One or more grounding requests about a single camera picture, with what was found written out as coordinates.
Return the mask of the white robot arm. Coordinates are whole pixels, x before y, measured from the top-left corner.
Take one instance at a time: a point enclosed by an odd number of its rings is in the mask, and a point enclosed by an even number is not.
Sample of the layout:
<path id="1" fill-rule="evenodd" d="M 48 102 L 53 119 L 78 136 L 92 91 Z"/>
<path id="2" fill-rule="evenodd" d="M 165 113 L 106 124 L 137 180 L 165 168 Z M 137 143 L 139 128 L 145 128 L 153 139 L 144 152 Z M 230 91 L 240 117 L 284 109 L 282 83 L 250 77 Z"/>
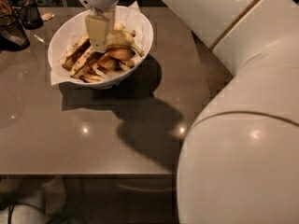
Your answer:
<path id="1" fill-rule="evenodd" d="M 233 75 L 180 151 L 180 223 L 298 224 L 297 4 L 162 1 Z"/>

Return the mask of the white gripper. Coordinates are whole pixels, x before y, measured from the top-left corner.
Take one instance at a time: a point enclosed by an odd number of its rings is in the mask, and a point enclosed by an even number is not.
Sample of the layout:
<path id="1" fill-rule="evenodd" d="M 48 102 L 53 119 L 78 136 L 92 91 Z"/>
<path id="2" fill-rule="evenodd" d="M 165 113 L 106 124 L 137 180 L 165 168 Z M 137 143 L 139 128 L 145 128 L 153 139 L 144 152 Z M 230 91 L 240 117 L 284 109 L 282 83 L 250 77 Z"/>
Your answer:
<path id="1" fill-rule="evenodd" d="M 104 53 L 107 49 L 107 35 L 114 30 L 116 22 L 116 5 L 119 0 L 79 0 L 87 9 L 96 9 L 102 12 L 110 11 L 109 21 L 102 16 L 88 14 L 85 25 L 91 46 L 96 52 Z"/>

